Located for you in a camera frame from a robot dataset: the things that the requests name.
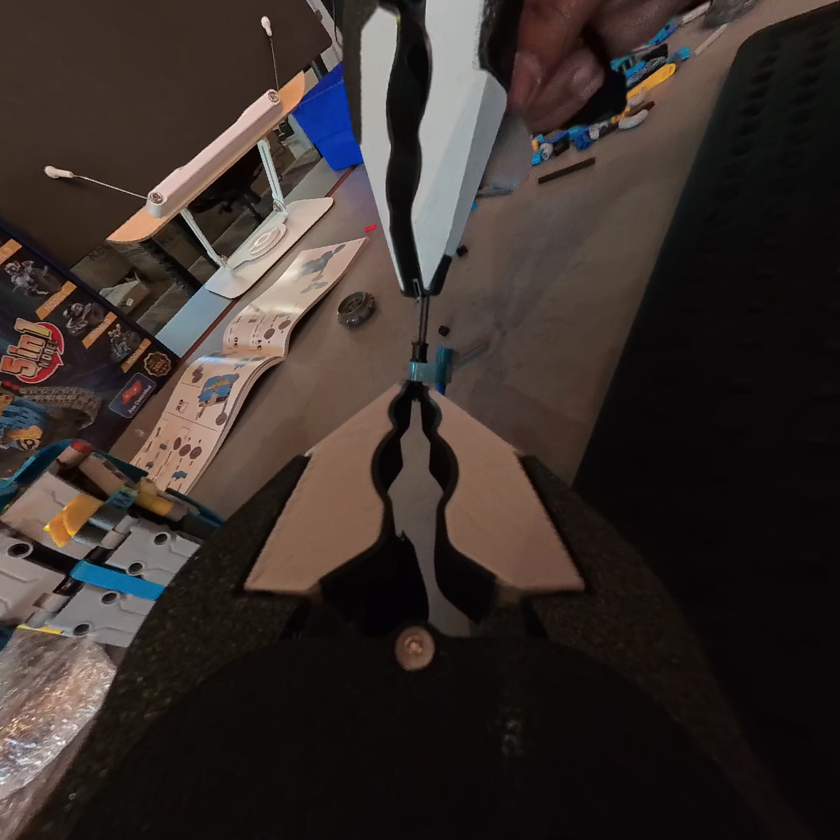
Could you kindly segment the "open instruction booklet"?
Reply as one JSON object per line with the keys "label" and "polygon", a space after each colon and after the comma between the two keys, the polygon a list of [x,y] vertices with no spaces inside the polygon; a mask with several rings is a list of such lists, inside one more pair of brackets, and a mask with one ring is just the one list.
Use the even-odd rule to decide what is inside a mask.
{"label": "open instruction booklet", "polygon": [[185,369],[132,465],[157,487],[187,494],[258,380],[286,359],[299,321],[341,281],[368,241],[300,252],[271,287],[233,317],[221,348]]}

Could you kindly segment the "blue toy brick beam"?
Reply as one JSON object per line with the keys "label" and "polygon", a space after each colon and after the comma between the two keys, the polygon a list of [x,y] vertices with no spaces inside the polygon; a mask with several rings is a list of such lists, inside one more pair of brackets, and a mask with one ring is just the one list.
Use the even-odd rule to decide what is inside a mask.
{"label": "blue toy brick beam", "polygon": [[433,362],[412,361],[409,364],[408,381],[432,386],[434,390],[445,395],[449,383],[452,381],[458,354],[455,350],[438,347]]}

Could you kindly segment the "blue storage bin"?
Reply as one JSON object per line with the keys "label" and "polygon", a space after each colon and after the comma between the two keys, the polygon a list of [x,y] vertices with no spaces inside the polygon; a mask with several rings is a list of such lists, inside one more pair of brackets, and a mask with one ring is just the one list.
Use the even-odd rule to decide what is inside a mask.
{"label": "blue storage bin", "polygon": [[305,94],[293,116],[335,172],[363,163],[353,133],[342,63]]}

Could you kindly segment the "blue grey toy brick robot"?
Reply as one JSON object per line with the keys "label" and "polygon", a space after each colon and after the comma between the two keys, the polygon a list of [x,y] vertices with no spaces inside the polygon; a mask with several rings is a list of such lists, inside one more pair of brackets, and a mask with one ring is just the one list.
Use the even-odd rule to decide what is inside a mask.
{"label": "blue grey toy brick robot", "polygon": [[2,629],[127,648],[223,524],[82,439],[33,451],[2,476]]}

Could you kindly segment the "white laptop stand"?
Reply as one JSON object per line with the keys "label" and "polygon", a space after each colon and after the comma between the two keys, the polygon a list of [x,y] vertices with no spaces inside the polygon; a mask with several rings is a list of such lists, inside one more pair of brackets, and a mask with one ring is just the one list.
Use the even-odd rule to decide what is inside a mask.
{"label": "white laptop stand", "polygon": [[64,140],[44,153],[60,217],[117,249],[141,248],[176,266],[156,242],[171,224],[189,230],[198,206],[243,203],[256,148],[296,107],[305,72],[331,45],[309,2],[109,2],[109,41],[82,43]]}

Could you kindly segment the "toy robot kit box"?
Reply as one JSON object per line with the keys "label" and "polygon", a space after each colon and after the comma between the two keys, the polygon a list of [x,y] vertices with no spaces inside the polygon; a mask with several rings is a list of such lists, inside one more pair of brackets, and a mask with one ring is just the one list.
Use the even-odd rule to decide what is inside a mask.
{"label": "toy robot kit box", "polygon": [[177,361],[2,220],[2,478],[61,440],[109,450]]}

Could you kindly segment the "dark divider panel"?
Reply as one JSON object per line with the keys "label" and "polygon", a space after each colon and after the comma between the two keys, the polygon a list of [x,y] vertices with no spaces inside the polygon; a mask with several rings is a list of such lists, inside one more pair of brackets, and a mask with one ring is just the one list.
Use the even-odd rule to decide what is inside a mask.
{"label": "dark divider panel", "polygon": [[333,46],[303,1],[1,3],[2,219],[71,268]]}

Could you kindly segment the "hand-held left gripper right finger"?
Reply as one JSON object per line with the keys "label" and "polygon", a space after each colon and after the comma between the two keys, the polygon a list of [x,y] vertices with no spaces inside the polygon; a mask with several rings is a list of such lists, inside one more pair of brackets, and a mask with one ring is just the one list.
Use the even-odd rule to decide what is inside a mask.
{"label": "hand-held left gripper right finger", "polygon": [[434,574],[474,625],[499,604],[578,595],[585,578],[517,449],[444,395],[423,395],[435,514]]}

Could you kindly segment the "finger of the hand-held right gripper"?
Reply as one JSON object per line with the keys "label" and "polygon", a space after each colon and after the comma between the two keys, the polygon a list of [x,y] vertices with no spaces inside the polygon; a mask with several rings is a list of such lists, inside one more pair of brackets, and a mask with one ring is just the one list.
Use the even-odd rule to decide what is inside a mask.
{"label": "finger of the hand-held right gripper", "polygon": [[353,135],[401,293],[426,298],[413,228],[431,77],[425,2],[347,1],[340,15]]}
{"label": "finger of the hand-held right gripper", "polygon": [[445,282],[506,110],[509,70],[494,54],[496,17],[492,2],[426,2],[430,78],[410,216],[424,297]]}

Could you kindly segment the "black toy axle rod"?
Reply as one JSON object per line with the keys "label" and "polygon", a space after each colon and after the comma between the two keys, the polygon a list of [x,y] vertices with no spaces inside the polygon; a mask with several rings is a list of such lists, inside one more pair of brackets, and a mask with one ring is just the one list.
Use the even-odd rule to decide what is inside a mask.
{"label": "black toy axle rod", "polygon": [[592,168],[596,163],[596,158],[594,156],[585,158],[583,160],[577,161],[575,163],[566,165],[561,167],[557,170],[549,172],[548,174],[541,175],[538,177],[538,185],[546,185],[555,181],[558,181],[561,178],[570,176],[577,172],[582,172]]}

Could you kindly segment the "pile of toy brick pieces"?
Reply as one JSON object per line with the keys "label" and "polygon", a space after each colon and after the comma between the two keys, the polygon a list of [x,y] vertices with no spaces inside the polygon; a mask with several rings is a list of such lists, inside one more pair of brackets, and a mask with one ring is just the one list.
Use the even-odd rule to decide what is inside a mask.
{"label": "pile of toy brick pieces", "polygon": [[656,36],[630,54],[612,60],[610,69],[618,75],[618,80],[622,81],[625,87],[624,110],[616,114],[609,113],[596,121],[574,125],[551,137],[535,135],[532,137],[531,167],[537,167],[559,156],[570,146],[579,151],[589,148],[602,136],[617,130],[623,119],[629,119],[639,110],[644,110],[643,105],[648,93],[658,84],[671,78],[678,67],[690,57],[689,47],[670,53],[669,39],[695,17],[695,13],[691,12],[671,18]]}

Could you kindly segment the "grey desk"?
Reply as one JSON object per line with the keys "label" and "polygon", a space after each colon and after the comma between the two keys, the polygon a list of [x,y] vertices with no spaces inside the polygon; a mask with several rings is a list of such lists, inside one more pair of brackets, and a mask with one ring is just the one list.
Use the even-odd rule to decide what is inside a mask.
{"label": "grey desk", "polygon": [[[635,318],[721,84],[753,33],[827,2],[758,2],[709,42],[696,20],[673,38],[693,56],[647,95],[646,120],[547,171],[595,165],[509,196],[482,199],[430,306],[430,357],[489,341],[459,368],[447,398],[569,485]],[[373,317],[337,321],[341,300],[370,292]],[[447,337],[438,327],[448,325]],[[188,495],[229,517],[295,455],[307,452],[406,374],[417,305],[399,293],[380,230],[341,282],[291,334],[287,359],[255,384]]]}

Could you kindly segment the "grey toy gear wheel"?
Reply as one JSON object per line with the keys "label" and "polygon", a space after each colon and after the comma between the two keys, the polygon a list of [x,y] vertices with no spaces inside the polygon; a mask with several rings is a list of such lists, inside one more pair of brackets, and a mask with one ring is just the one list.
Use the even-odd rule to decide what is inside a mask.
{"label": "grey toy gear wheel", "polygon": [[376,312],[375,298],[370,292],[356,291],[341,300],[337,321],[347,329],[357,329],[367,323]]}

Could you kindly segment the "person's right hand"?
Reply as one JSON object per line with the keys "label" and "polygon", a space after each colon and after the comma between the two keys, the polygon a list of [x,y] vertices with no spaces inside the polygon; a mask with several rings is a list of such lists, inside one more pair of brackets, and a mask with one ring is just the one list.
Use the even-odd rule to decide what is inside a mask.
{"label": "person's right hand", "polygon": [[610,60],[654,37],[687,1],[526,1],[507,109],[531,133],[560,129],[603,87]]}

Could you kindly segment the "crumpled bubble wrap bag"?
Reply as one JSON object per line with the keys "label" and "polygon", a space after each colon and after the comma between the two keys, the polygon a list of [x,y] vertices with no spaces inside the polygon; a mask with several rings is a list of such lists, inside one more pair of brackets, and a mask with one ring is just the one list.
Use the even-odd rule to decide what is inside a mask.
{"label": "crumpled bubble wrap bag", "polygon": [[1,657],[1,838],[18,838],[74,758],[116,665],[87,639],[18,629]]}

